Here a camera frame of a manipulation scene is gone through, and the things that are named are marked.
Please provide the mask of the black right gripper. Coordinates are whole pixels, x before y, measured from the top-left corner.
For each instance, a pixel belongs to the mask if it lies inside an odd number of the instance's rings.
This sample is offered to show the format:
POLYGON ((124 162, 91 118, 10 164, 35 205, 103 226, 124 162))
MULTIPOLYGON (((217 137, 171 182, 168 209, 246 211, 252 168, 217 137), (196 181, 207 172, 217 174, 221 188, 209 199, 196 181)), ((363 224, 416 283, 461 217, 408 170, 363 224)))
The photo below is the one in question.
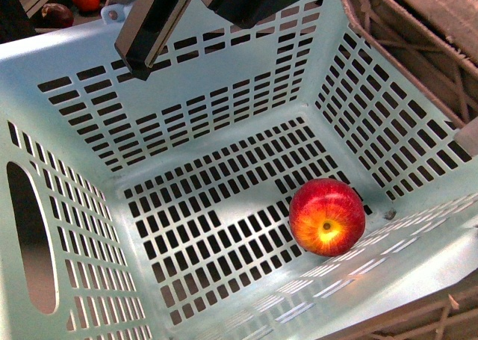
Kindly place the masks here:
MULTIPOLYGON (((133 77, 145 81, 159 53, 191 0, 135 0, 115 49, 133 77)), ((240 28, 258 22, 300 0, 201 0, 216 15, 240 28)))

